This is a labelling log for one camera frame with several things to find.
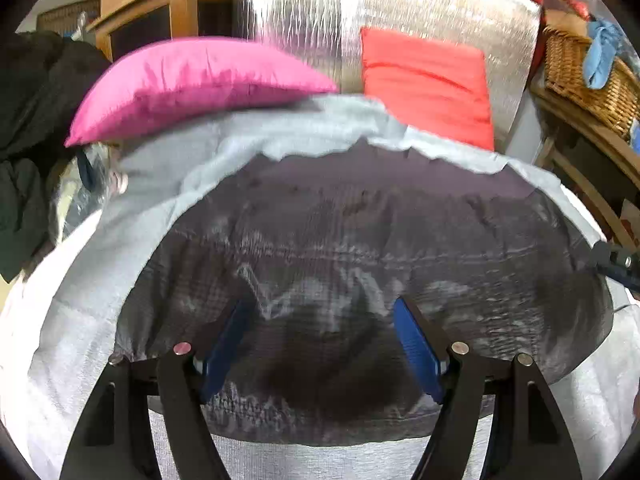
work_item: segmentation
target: blue clamp pad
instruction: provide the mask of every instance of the blue clamp pad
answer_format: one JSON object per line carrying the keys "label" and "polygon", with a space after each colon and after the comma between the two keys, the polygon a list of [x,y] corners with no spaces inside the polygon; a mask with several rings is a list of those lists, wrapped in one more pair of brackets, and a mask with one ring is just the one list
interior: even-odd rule
{"label": "blue clamp pad", "polygon": [[394,303],[394,324],[422,390],[435,402],[442,403],[445,390],[440,384],[440,361],[402,298]]}
{"label": "blue clamp pad", "polygon": [[249,324],[253,310],[253,305],[250,303],[247,300],[238,300],[215,345],[202,364],[204,384],[200,389],[200,397],[204,402],[218,393],[225,383],[236,349]]}

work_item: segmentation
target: wet fabric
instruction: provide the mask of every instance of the wet fabric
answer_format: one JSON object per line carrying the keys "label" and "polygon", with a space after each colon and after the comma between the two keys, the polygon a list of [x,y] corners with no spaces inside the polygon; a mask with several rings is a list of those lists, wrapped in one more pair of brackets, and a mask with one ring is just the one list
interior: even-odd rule
{"label": "wet fabric", "polygon": [[410,294],[481,354],[532,354],[553,383],[611,328],[589,250],[509,167],[477,174],[365,142],[257,156],[165,235],[122,307],[115,349],[139,360],[191,340],[242,267],[259,312],[205,409],[213,433],[312,446],[425,436],[438,406],[404,359],[393,300]]}

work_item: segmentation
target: silver rivet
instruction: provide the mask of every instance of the silver rivet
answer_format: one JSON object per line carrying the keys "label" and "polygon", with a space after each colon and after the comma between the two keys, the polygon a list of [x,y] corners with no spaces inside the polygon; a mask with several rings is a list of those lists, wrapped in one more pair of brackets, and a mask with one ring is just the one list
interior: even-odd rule
{"label": "silver rivet", "polygon": [[465,355],[469,352],[469,346],[462,341],[456,341],[451,345],[451,349],[458,355]]}
{"label": "silver rivet", "polygon": [[108,362],[111,366],[117,366],[123,361],[124,357],[122,354],[111,354],[109,356]]}
{"label": "silver rivet", "polygon": [[191,345],[189,343],[183,342],[174,346],[174,354],[176,355],[185,355],[189,352],[191,352]]}
{"label": "silver rivet", "polygon": [[531,366],[533,359],[529,354],[518,354],[518,362],[523,366]]}

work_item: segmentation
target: orange cushion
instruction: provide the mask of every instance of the orange cushion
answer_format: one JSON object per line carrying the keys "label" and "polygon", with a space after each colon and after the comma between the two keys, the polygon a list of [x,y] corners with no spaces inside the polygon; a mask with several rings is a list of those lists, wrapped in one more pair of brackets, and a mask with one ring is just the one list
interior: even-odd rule
{"label": "orange cushion", "polygon": [[364,93],[399,121],[420,130],[494,149],[481,50],[363,27]]}

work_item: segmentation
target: white fabric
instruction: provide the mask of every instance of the white fabric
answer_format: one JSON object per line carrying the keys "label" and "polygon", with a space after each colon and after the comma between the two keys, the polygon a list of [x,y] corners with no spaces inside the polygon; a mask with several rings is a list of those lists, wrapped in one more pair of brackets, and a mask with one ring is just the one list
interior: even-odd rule
{"label": "white fabric", "polygon": [[78,253],[94,233],[102,211],[96,211],[49,253],[28,280],[20,275],[0,312],[0,420],[27,461],[23,413],[26,380],[40,329],[51,300]]}

